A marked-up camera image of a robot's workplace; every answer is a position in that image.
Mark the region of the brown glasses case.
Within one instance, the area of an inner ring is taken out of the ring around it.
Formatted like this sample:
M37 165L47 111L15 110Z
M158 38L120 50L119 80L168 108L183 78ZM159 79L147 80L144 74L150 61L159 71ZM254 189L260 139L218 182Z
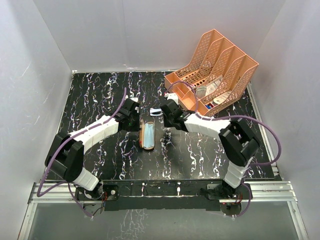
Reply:
M155 123L145 122L143 119L140 120L139 129L139 146L146 150L151 151L155 147Z

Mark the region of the white sunglasses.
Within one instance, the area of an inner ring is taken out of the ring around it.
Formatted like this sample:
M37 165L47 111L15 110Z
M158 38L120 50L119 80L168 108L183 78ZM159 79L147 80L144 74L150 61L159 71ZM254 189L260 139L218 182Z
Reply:
M150 108L149 109L151 117L159 117L163 115L163 111L160 108Z

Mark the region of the light blue cleaning cloth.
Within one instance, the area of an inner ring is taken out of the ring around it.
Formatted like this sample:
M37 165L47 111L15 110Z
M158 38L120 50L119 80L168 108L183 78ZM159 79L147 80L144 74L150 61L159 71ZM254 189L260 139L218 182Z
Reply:
M147 123L144 126L143 146L148 149L148 148L153 148L154 145L155 145L154 125Z

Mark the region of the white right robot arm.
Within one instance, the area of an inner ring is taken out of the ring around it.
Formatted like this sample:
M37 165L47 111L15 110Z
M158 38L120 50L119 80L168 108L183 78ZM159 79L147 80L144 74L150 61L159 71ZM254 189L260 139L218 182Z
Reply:
M222 198L233 199L241 192L240 185L260 148L260 141L248 126L245 119L216 119L200 115L194 111L183 110L172 99L160 106L164 126L176 130L198 133L217 139L229 160L227 172L222 183L213 193Z

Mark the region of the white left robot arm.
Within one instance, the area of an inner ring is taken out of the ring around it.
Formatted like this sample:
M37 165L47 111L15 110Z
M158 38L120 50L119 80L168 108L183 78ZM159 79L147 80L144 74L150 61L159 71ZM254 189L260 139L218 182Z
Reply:
M100 199L103 181L84 167L84 156L94 145L121 131L138 132L139 108L138 98L126 97L111 116L103 115L72 133L57 133L45 159L45 166L67 183L77 185L87 198Z

